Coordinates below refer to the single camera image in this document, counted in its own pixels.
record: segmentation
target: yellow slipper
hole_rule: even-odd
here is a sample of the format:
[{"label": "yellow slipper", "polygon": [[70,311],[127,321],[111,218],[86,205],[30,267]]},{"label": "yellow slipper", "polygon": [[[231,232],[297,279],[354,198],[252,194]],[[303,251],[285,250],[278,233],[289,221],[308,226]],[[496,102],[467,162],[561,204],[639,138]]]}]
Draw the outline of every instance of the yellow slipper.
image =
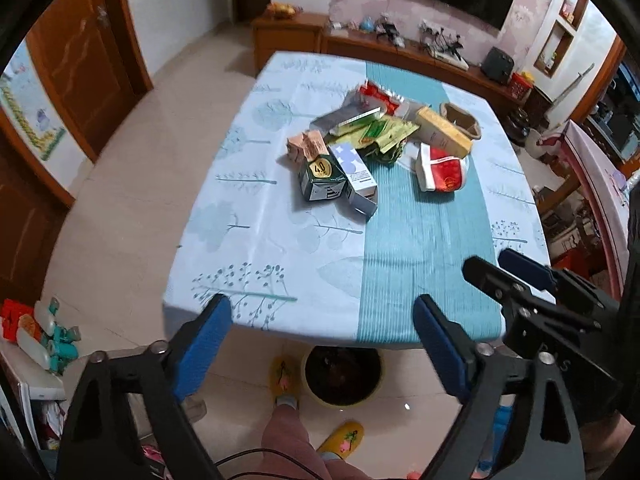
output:
[{"label": "yellow slipper", "polygon": [[271,362],[269,369],[269,388],[273,402],[281,395],[290,395],[298,399],[300,396],[300,362],[288,355],[276,357]]},{"label": "yellow slipper", "polygon": [[348,420],[335,430],[328,439],[318,448],[318,453],[335,453],[340,458],[346,459],[362,442],[364,428],[355,420]]}]

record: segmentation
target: screw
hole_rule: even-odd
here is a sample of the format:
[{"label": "screw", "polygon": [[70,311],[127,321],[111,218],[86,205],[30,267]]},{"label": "screw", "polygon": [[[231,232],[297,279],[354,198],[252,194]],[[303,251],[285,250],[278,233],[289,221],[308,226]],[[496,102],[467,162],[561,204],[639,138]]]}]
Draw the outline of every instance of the screw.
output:
[{"label": "screw", "polygon": [[164,354],[169,349],[169,343],[164,340],[155,341],[149,345],[152,354]]},{"label": "screw", "polygon": [[102,350],[98,350],[95,351],[94,353],[92,353],[89,357],[89,361],[91,361],[92,363],[101,363],[102,361],[105,361],[107,359],[107,352],[104,352]]},{"label": "screw", "polygon": [[489,357],[494,354],[494,347],[492,347],[489,343],[478,343],[476,345],[476,350],[480,355],[484,355]]},{"label": "screw", "polygon": [[538,359],[540,359],[545,365],[552,365],[556,362],[556,359],[549,352],[540,352],[538,354]]}]

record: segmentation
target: yellow box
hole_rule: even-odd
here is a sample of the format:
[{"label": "yellow box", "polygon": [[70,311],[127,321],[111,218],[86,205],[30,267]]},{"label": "yellow box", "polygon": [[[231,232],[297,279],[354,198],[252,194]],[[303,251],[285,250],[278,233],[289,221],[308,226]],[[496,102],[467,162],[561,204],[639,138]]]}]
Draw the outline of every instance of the yellow box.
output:
[{"label": "yellow box", "polygon": [[414,122],[420,126],[414,135],[425,144],[440,148],[457,158],[465,158],[471,151],[471,139],[431,108],[420,108]]}]

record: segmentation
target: beige floor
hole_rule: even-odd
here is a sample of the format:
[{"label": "beige floor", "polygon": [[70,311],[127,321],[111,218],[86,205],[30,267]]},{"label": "beige floor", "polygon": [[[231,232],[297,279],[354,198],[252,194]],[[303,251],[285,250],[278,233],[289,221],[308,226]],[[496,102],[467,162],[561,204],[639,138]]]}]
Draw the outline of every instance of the beige floor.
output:
[{"label": "beige floor", "polygon": [[[191,204],[254,79],[248,30],[203,38],[162,70],[156,88],[124,121],[82,186],[63,227],[44,297],[79,324],[83,354],[162,338],[161,297]],[[266,371],[308,345],[233,329],[202,387],[209,410],[196,424],[214,459],[257,447],[271,411]],[[319,445],[346,418],[366,437],[350,462],[374,478],[422,470],[458,412],[425,353],[384,351],[386,375],[373,399],[340,412],[304,397],[301,414]],[[224,474],[246,470],[225,466]]]}]

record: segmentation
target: pink pants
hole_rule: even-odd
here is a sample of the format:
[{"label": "pink pants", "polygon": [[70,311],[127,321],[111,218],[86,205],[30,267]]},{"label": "pink pants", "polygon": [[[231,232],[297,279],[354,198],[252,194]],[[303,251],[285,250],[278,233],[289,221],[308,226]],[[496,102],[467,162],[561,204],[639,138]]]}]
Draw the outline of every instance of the pink pants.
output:
[{"label": "pink pants", "polygon": [[[276,406],[273,410],[271,420],[262,434],[262,447],[286,453],[324,480],[371,480],[358,468],[340,458],[324,462],[311,446],[309,434],[300,422],[298,410],[286,404]],[[258,471],[302,480],[316,480],[293,462],[273,453],[263,454]]]}]

